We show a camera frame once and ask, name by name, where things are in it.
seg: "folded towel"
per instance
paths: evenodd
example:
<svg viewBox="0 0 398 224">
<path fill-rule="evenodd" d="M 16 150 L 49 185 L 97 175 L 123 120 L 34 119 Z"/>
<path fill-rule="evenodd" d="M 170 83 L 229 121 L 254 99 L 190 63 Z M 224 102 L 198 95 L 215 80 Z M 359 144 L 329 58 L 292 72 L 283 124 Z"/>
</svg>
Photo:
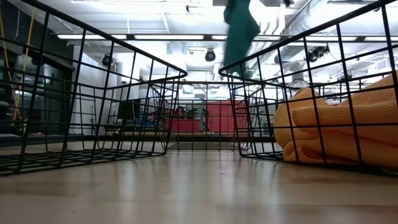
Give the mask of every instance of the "folded towel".
<svg viewBox="0 0 398 224">
<path fill-rule="evenodd" d="M 352 95 L 354 117 L 357 124 L 398 123 L 398 107 L 392 75 L 379 80 L 365 89 L 391 86 L 385 90 L 365 91 Z M 302 88 L 290 100 L 312 97 L 311 89 Z M 358 153 L 352 127 L 348 100 L 329 105 L 317 99 L 321 125 L 347 124 L 347 127 L 322 128 L 326 158 L 330 164 L 357 164 Z M 289 103 L 292 126 L 316 126 L 313 100 Z M 275 113 L 274 126 L 290 126 L 286 104 Z M 358 126 L 359 145 L 365 164 L 398 167 L 398 126 Z M 275 129 L 275 138 L 284 149 L 286 161 L 296 161 L 290 128 Z M 323 163 L 318 128 L 294 128 L 297 155 L 300 161 Z"/>
</svg>

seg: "green fabric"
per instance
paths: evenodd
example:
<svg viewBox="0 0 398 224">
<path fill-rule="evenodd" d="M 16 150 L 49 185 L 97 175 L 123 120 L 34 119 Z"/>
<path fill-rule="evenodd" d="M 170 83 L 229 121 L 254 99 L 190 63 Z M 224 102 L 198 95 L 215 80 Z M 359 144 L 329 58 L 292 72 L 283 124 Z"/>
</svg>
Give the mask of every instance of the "green fabric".
<svg viewBox="0 0 398 224">
<path fill-rule="evenodd" d="M 250 0 L 229 0 L 224 11 L 224 20 L 229 24 L 228 37 L 225 43 L 224 66 L 243 59 L 250 49 L 251 42 L 260 33 L 257 22 L 249 11 Z M 235 66 L 228 70 L 229 74 L 237 72 L 246 77 L 246 65 Z"/>
</svg>

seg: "speaker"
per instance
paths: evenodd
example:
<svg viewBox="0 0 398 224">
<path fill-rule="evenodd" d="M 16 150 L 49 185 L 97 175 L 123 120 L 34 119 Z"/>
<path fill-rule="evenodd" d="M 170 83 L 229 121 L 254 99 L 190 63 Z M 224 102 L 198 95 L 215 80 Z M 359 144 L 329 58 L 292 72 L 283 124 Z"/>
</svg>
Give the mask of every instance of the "speaker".
<svg viewBox="0 0 398 224">
<path fill-rule="evenodd" d="M 109 66 L 109 65 L 112 64 L 112 62 L 113 62 L 113 60 L 112 60 L 112 58 L 109 55 L 105 55 L 105 57 L 102 58 L 102 64 L 104 66 Z"/>
<path fill-rule="evenodd" d="M 207 50 L 205 59 L 207 62 L 212 62 L 212 61 L 216 60 L 216 54 L 214 54 L 213 50 Z"/>
</svg>

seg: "fluorescent light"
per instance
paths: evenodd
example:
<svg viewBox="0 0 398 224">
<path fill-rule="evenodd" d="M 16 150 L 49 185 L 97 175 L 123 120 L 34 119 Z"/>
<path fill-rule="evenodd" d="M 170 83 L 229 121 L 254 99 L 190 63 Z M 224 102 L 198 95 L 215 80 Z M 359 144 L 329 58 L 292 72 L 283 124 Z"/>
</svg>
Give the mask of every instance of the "fluorescent light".
<svg viewBox="0 0 398 224">
<path fill-rule="evenodd" d="M 134 35 L 137 40 L 203 40 L 203 35 Z"/>
<path fill-rule="evenodd" d="M 288 46 L 298 46 L 298 47 L 304 47 L 304 42 L 292 42 L 287 44 Z M 320 47 L 320 46 L 326 46 L 326 43 L 314 43 L 314 42 L 307 42 L 307 46 L 309 47 Z"/>
<path fill-rule="evenodd" d="M 226 35 L 212 35 L 211 39 L 213 40 L 226 40 L 227 36 Z M 254 38 L 254 40 L 280 40 L 280 37 L 276 36 L 270 36 L 270 35 L 259 35 Z"/>
<path fill-rule="evenodd" d="M 259 35 L 254 38 L 254 40 L 280 40 L 280 37 L 273 37 L 273 36 L 266 36 L 266 35 Z"/>
<path fill-rule="evenodd" d="M 356 40 L 357 37 L 341 37 L 342 41 L 354 41 Z M 310 37 L 306 37 L 306 40 L 308 41 L 338 41 L 338 37 L 337 36 L 310 36 Z"/>
<path fill-rule="evenodd" d="M 112 35 L 114 38 L 120 39 L 120 40 L 126 40 L 127 36 L 126 35 Z M 57 35 L 59 39 L 62 40 L 81 40 L 83 38 L 83 35 L 80 34 L 59 34 Z M 105 38 L 100 36 L 100 35 L 86 35 L 85 37 L 86 40 L 104 40 Z"/>
<path fill-rule="evenodd" d="M 152 3 L 152 2 L 170 2 L 170 3 L 187 3 L 187 1 L 164 1 L 164 0 L 121 0 L 121 1 L 92 1 L 92 0 L 71 0 L 73 4 L 132 4 L 132 3 Z"/>
<path fill-rule="evenodd" d="M 212 35 L 211 39 L 212 40 L 226 40 L 227 36 L 226 35 Z"/>
<path fill-rule="evenodd" d="M 387 41 L 387 37 L 366 37 L 365 41 Z M 391 41 L 398 41 L 398 37 L 391 37 Z"/>
</svg>

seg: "floor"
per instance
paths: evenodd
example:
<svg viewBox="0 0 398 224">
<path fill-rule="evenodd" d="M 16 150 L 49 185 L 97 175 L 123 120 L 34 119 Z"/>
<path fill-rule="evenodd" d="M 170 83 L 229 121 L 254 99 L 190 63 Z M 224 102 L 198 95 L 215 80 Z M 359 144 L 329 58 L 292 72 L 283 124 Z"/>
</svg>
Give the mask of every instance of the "floor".
<svg viewBox="0 0 398 224">
<path fill-rule="evenodd" d="M 0 178 L 1 223 L 397 223 L 398 179 L 176 152 Z"/>
</svg>

